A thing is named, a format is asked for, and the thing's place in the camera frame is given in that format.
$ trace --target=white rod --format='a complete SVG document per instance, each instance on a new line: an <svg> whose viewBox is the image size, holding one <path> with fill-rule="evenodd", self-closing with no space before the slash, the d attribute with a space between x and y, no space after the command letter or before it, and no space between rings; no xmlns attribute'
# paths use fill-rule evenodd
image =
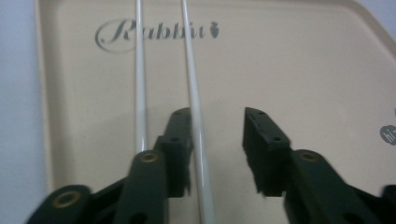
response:
<svg viewBox="0 0 396 224"><path fill-rule="evenodd" d="M195 151L195 165L197 166L198 197L201 223L216 223L213 206L212 190L210 187L209 171L205 150L203 121L199 99L198 82L195 70L194 55L191 43L191 28L187 0L182 0L187 66L189 72L190 104L192 114L192 137Z"/></svg>
<svg viewBox="0 0 396 224"><path fill-rule="evenodd" d="M136 0L135 141L136 153L147 149L146 83L143 53L142 0Z"/></svg>

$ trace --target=beige tray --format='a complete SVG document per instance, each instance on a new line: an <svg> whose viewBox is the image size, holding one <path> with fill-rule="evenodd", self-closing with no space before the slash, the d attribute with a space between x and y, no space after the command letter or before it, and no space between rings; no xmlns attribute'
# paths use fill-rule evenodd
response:
<svg viewBox="0 0 396 224"><path fill-rule="evenodd" d="M37 17L49 189L99 190L134 155L134 1L38 0ZM245 106L350 185L378 194L396 183L396 146L380 134L396 126L396 45L364 8L193 1L191 20L218 223L287 223L283 199L256 193L241 147ZM144 23L152 147L170 114L189 106L180 3L144 1ZM195 190L172 200L171 223L199 223Z"/></svg>

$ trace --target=brass screw hole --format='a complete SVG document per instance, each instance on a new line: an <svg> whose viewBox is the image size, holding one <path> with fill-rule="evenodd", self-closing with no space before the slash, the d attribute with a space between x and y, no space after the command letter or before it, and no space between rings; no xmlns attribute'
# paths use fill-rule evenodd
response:
<svg viewBox="0 0 396 224"><path fill-rule="evenodd" d="M154 154L154 153L148 153L146 155L143 155L140 160L142 162L154 162L156 160L158 160L158 155Z"/></svg>
<svg viewBox="0 0 396 224"><path fill-rule="evenodd" d="M76 203L81 198L81 193L75 190L67 191L56 197L52 205L56 208L66 208L73 203Z"/></svg>

